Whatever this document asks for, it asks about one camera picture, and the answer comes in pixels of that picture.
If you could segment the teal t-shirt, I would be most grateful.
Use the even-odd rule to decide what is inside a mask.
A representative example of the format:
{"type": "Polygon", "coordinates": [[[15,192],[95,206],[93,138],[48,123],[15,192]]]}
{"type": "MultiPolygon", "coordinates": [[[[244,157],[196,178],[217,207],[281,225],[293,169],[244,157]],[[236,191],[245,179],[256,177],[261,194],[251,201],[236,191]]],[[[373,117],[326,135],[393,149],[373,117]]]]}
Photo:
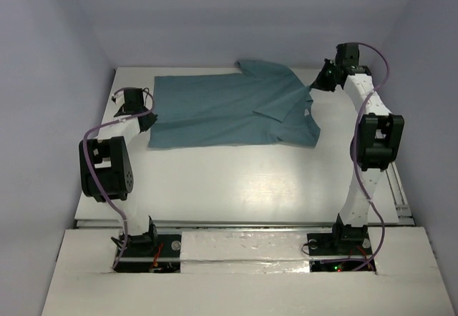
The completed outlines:
{"type": "Polygon", "coordinates": [[[151,149],[286,143],[315,147],[311,89],[282,64],[243,59],[232,74],[155,77],[151,149]]]}

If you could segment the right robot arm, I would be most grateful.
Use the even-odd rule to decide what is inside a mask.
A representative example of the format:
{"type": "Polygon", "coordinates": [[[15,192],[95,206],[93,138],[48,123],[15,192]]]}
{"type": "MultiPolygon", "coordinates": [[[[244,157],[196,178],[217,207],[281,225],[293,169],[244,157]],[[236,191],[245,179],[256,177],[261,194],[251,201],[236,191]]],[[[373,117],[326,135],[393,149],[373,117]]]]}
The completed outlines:
{"type": "Polygon", "coordinates": [[[360,45],[339,44],[333,60],[325,60],[314,89],[332,92],[341,87],[357,112],[350,158],[354,166],[346,201],[329,233],[308,235],[313,255],[346,255],[368,237],[368,213],[382,174],[395,161],[404,118],[393,114],[382,102],[370,69],[360,64],[360,45]]]}

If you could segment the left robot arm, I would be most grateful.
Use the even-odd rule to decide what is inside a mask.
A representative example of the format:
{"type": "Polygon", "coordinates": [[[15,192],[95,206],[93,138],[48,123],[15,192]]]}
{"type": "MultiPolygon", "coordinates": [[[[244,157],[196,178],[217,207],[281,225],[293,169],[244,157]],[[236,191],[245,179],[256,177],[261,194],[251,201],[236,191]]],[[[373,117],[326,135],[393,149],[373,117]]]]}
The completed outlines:
{"type": "Polygon", "coordinates": [[[122,235],[113,242],[119,252],[130,243],[142,255],[157,250],[158,237],[143,230],[134,241],[128,230],[128,211],[120,205],[126,202],[134,188],[134,177],[128,144],[150,130],[157,121],[153,112],[154,99],[149,88],[122,87],[111,95],[117,107],[112,118],[86,131],[79,143],[79,166],[82,193],[98,203],[107,204],[122,225],[122,235]]]}

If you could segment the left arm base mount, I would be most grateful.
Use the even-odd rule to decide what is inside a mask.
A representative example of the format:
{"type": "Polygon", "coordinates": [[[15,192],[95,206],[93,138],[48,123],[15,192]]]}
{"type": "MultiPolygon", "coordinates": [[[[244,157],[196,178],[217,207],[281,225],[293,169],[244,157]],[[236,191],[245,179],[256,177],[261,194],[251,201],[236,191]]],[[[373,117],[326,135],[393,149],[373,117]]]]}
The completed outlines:
{"type": "Polygon", "coordinates": [[[129,236],[114,271],[118,273],[179,273],[181,234],[129,236]]]}

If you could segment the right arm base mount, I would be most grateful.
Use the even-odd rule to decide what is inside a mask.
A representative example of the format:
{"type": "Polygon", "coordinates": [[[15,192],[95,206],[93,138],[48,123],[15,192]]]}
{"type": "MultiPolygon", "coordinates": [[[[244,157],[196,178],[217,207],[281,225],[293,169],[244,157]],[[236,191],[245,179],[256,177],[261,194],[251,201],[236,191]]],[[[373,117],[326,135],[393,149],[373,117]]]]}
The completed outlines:
{"type": "Polygon", "coordinates": [[[333,243],[331,233],[307,234],[301,251],[308,257],[311,272],[375,272],[372,248],[363,245],[333,243]]]}

